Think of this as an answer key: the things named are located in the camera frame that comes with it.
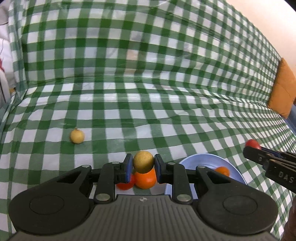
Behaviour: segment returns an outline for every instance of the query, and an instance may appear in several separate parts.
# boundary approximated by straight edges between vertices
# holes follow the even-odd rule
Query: checkered tablecloth
[[[292,194],[242,149],[253,138],[295,152],[296,137],[266,107],[280,56],[240,12],[217,0],[21,0],[9,29],[17,91],[0,111],[1,241],[14,232],[7,207],[19,192],[139,150],[165,162],[227,159],[277,202],[280,237]],[[75,127],[80,145],[69,141]]]

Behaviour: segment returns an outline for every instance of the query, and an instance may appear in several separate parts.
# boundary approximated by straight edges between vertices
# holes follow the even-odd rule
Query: blue plate
[[[230,171],[230,177],[232,179],[237,180],[243,184],[247,184],[243,176],[232,164],[230,164],[228,161],[224,160],[223,158],[213,154],[209,154],[209,153],[194,154],[180,161],[180,164],[182,164],[186,169],[191,169],[191,170],[195,170],[196,166],[198,165],[204,165],[211,169],[216,169],[217,167],[227,167],[228,170]],[[191,183],[190,188],[191,188],[193,199],[197,199],[197,194],[194,189],[194,184]],[[167,184],[165,186],[165,195],[172,195],[171,184]]]

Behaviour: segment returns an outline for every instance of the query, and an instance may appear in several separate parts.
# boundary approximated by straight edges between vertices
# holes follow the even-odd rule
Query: round yellow fruit
[[[154,157],[148,151],[139,151],[133,157],[133,167],[141,174],[150,172],[154,166]]]
[[[75,128],[70,133],[70,140],[74,144],[80,144],[81,142],[83,142],[84,141],[84,133],[83,133],[83,131],[78,130],[77,128]]]

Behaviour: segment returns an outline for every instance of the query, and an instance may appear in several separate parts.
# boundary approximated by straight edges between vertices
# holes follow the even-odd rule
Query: orange
[[[229,175],[230,175],[230,171],[228,170],[227,167],[217,167],[217,168],[215,169],[215,171],[218,172],[218,173],[221,173],[221,174],[223,174],[223,175],[225,175],[225,176],[228,176],[228,177],[229,177]]]
[[[154,168],[147,173],[135,173],[136,186],[142,189],[149,189],[156,183],[156,174]]]

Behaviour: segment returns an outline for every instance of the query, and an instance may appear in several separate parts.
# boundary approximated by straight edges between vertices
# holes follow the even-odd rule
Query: orange cushion
[[[282,58],[267,106],[287,119],[295,98],[296,78]]]

